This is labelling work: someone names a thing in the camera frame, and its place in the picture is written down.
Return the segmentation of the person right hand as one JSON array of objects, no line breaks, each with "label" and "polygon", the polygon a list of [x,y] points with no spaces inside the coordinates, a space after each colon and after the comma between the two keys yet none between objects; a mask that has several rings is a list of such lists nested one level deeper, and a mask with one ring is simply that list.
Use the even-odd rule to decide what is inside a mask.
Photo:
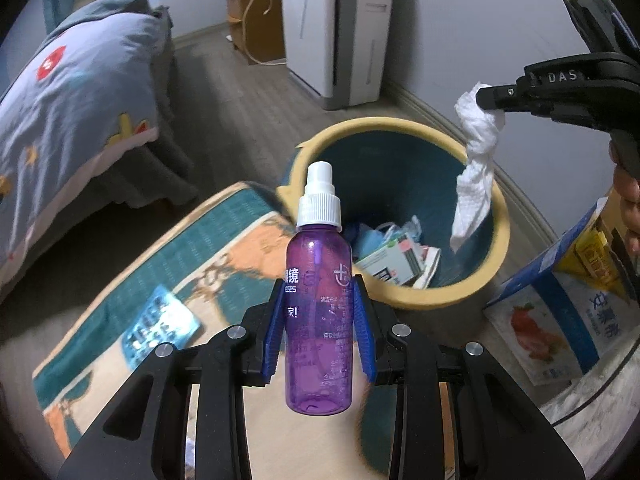
[{"label": "person right hand", "polygon": [[608,146],[608,152],[614,162],[613,188],[620,196],[620,216],[627,228],[626,247],[632,256],[640,252],[640,188],[639,181],[622,167],[620,158],[613,142]]}]

